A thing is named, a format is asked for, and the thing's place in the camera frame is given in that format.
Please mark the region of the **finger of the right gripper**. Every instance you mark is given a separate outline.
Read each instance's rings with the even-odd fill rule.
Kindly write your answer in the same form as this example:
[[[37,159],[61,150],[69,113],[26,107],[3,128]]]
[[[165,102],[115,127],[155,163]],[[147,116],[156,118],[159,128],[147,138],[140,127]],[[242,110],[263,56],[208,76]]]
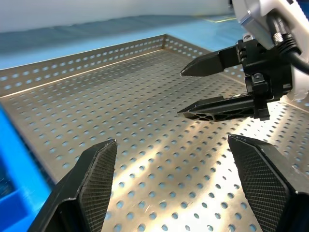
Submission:
[[[239,64],[236,46],[231,46],[195,58],[182,69],[180,75],[206,77],[221,73],[224,69]]]
[[[198,100],[177,112],[190,120],[220,122],[254,116],[254,100],[251,95],[224,98],[223,96]]]

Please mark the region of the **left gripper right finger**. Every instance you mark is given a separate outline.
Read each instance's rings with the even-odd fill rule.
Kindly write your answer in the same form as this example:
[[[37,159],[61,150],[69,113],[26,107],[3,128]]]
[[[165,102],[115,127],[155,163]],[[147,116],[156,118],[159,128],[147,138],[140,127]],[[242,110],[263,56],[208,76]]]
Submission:
[[[242,135],[228,137],[242,189],[264,232],[309,230],[309,177],[274,145]]]

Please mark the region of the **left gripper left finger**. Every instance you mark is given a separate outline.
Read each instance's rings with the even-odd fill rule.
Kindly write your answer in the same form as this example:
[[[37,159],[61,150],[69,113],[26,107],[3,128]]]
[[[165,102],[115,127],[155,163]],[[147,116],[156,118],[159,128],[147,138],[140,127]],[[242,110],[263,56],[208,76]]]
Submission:
[[[116,155],[114,139],[83,151],[53,188],[28,231],[101,231],[112,193]]]

